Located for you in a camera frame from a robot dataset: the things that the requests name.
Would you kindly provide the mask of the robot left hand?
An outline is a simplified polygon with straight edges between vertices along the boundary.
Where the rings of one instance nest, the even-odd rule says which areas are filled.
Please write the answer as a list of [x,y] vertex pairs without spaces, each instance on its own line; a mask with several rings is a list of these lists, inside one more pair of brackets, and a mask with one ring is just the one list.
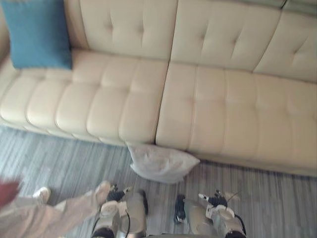
[[132,186],[126,187],[123,190],[118,190],[117,184],[110,187],[110,192],[106,198],[106,202],[116,201],[119,202],[127,193],[132,190]]

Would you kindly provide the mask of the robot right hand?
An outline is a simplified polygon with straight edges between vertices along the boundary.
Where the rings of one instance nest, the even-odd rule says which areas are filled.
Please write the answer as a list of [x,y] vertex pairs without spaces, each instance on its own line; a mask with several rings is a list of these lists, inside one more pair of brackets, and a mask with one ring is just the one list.
[[215,191],[215,194],[213,197],[207,196],[207,195],[201,194],[201,193],[199,193],[198,196],[200,199],[207,201],[213,207],[217,207],[218,205],[223,205],[223,206],[227,207],[227,200],[223,196],[222,192],[218,189]]

